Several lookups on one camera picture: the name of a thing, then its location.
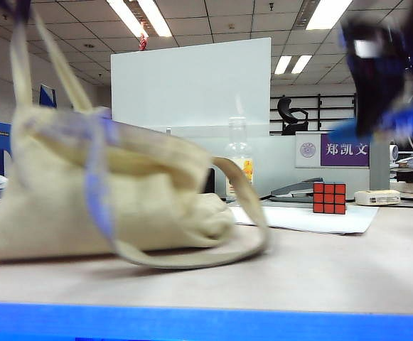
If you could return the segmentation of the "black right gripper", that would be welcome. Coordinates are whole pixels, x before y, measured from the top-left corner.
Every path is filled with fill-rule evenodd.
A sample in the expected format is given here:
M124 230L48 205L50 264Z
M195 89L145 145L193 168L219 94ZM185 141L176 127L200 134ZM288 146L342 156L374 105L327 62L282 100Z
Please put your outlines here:
M356 87L391 85L397 92L403 89L411 62L401 25L392 19L378 22L350 16L340 23L340 39ZM374 92L357 92L357 101L355 131L359 137L367 136L379 119L380 97ZM402 90L390 100L380 122L403 122L406 108L407 96Z

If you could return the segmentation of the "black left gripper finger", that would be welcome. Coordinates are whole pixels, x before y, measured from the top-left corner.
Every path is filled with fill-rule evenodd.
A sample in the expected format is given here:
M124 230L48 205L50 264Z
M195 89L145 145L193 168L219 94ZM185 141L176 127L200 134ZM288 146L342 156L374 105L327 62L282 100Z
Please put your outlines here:
M31 16L31 0L15 0L14 16L17 22L28 22Z

